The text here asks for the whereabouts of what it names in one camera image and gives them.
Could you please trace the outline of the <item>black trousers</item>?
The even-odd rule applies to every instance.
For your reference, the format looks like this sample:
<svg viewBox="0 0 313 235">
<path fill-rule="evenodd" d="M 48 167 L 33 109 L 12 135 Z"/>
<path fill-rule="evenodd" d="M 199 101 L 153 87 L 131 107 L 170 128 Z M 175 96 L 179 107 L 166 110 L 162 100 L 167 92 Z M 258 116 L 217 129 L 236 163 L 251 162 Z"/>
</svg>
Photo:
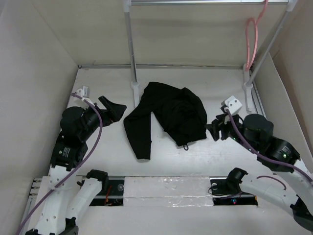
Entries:
<svg viewBox="0 0 313 235">
<path fill-rule="evenodd" d="M 207 113 L 198 96 L 188 88 L 149 82 L 138 106 L 123 121 L 138 160 L 151 158 L 151 115 L 178 147 L 207 138 Z"/>
</svg>

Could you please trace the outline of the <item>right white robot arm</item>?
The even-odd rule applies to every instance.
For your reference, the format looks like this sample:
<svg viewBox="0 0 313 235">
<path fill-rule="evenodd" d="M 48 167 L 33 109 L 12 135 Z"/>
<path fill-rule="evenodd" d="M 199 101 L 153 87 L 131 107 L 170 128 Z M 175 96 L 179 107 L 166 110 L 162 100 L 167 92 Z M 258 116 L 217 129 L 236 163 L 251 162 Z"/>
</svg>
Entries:
<svg viewBox="0 0 313 235">
<path fill-rule="evenodd" d="M 313 176 L 301 161 L 298 151 L 287 141 L 273 136 L 274 125 L 264 116 L 250 114 L 229 117 L 218 115 L 206 125 L 213 140 L 231 138 L 257 156 L 257 161 L 281 177 L 293 192 L 259 181 L 259 177 L 241 168 L 234 168 L 208 193 L 221 199 L 242 193 L 253 194 L 287 212 L 302 228 L 313 230 Z"/>
</svg>

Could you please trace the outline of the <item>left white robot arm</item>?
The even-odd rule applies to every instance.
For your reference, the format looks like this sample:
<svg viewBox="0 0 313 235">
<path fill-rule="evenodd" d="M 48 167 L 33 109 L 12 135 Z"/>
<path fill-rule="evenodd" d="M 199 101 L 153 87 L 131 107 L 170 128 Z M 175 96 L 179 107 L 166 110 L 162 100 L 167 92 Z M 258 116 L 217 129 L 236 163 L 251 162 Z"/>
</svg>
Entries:
<svg viewBox="0 0 313 235">
<path fill-rule="evenodd" d="M 92 169 L 74 194 L 79 168 L 96 149 L 102 129 L 123 117 L 126 105 L 116 104 L 104 96 L 99 97 L 104 109 L 90 99 L 76 93 L 71 96 L 87 105 L 86 108 L 66 108 L 60 121 L 61 131 L 52 151 L 48 192 L 29 212 L 18 228 L 20 234 L 26 222 L 39 206 L 43 206 L 40 218 L 28 235 L 76 235 L 79 222 L 98 194 L 109 188 L 108 173 Z"/>
</svg>

